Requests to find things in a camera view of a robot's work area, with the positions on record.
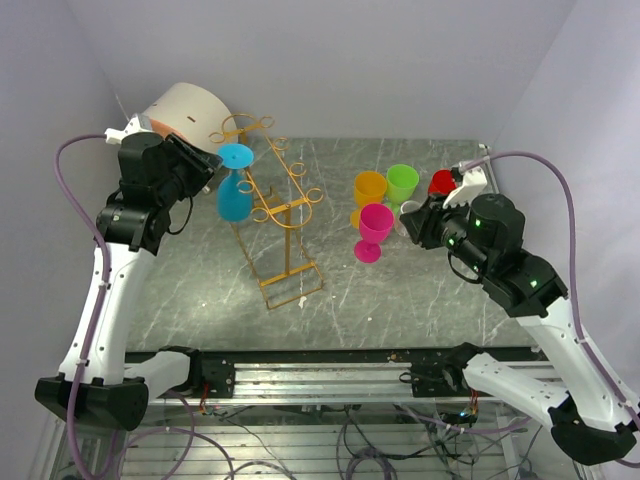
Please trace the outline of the blue plastic wine glass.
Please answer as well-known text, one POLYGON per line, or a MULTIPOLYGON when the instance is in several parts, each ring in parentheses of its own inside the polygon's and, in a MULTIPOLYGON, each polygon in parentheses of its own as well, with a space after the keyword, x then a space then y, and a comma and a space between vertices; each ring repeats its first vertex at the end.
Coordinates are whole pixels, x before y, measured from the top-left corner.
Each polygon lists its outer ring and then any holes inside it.
POLYGON ((218 155, 229 171, 217 190, 218 214, 227 222, 241 222, 252 210, 252 186, 245 180, 244 170, 253 163, 254 154, 245 145, 232 143, 220 147, 218 155))

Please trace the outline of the red plastic wine glass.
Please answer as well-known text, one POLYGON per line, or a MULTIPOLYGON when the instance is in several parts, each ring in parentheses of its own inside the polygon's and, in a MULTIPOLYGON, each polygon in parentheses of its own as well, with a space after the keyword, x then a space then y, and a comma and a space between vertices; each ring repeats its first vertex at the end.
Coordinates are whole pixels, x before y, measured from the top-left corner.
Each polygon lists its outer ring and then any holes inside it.
POLYGON ((456 188, 457 185, 452 172, 441 169, 433 174, 428 186, 428 194, 449 195, 456 188))

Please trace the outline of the white semicircular drawer box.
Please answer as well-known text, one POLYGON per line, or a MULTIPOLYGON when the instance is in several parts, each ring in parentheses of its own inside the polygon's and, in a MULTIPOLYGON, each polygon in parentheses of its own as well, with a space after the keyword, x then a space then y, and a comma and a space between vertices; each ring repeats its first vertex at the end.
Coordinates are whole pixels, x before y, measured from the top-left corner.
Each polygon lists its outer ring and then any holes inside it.
POLYGON ((214 94, 197 85, 178 82, 143 111, 152 130, 166 137, 173 133, 192 146, 216 153, 226 140, 223 122, 231 118, 227 106, 214 94))

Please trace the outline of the orange plastic wine glass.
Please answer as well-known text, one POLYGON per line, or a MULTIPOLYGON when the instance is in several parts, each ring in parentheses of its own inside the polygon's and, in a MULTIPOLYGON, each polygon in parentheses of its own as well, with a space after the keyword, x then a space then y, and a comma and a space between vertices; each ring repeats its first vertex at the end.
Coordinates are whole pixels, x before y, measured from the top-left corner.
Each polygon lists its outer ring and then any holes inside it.
POLYGON ((363 171, 354 179, 354 200, 357 208, 350 215, 350 223, 359 227, 361 210, 369 204, 381 203, 387 190, 386 178, 375 171, 363 171))

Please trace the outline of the pink plastic wine glass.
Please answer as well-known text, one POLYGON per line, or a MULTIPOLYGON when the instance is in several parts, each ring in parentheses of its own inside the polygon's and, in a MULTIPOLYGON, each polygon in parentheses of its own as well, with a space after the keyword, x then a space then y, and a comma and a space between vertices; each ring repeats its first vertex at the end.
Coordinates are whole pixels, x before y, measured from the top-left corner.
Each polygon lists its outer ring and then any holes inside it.
POLYGON ((362 208, 359 220, 361 239, 354 246, 354 255, 362 263, 375 263, 381 257, 381 243, 389 236, 395 217, 392 210, 380 203, 362 208))

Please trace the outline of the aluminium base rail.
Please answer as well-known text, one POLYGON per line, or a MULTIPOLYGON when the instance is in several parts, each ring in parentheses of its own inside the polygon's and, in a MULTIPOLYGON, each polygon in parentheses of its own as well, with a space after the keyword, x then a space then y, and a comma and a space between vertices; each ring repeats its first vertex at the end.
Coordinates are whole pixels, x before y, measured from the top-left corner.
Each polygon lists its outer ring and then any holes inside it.
POLYGON ((214 405, 401 403, 466 398, 444 367, 445 349, 201 352, 164 347, 124 355, 117 382, 103 375, 80 401, 120 400, 142 407, 176 390, 214 405))

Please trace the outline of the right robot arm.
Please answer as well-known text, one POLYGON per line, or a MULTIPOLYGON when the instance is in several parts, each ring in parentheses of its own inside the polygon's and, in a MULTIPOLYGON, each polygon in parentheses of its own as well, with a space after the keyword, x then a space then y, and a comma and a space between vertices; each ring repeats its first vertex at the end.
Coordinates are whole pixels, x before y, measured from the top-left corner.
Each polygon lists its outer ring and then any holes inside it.
POLYGON ((619 399, 597 369, 596 348, 580 339, 569 291, 553 266, 523 249, 525 216, 502 194, 482 194, 470 205, 448 208, 428 197, 399 217, 411 241, 443 247, 475 273, 473 283, 536 341, 562 386, 537 380, 497 361, 470 343, 455 347, 440 373, 442 387, 459 396, 488 393, 531 417, 572 460, 598 465, 622 460, 636 446, 637 395, 619 399))

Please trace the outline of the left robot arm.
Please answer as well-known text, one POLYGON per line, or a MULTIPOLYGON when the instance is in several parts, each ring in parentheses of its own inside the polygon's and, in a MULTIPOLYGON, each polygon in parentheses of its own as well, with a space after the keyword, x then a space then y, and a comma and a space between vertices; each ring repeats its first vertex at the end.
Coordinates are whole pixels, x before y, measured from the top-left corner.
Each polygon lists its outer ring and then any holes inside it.
POLYGON ((222 160, 175 134, 141 132, 121 140, 118 163, 119 187, 89 224, 97 246, 78 329, 57 374, 38 380, 35 398, 68 423, 132 431, 151 400, 171 389, 192 397, 203 387, 199 350, 163 347, 126 366, 126 343, 172 207, 193 199, 222 160))

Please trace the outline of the green plastic wine glass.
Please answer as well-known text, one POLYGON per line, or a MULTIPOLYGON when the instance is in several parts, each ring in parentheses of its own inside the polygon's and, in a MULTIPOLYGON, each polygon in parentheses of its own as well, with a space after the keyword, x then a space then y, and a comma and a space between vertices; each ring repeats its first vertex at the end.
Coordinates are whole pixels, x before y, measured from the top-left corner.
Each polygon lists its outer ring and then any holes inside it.
POLYGON ((389 208, 397 215, 401 205, 409 200, 419 184, 419 173, 406 164, 391 166, 386 174, 386 199, 389 208))

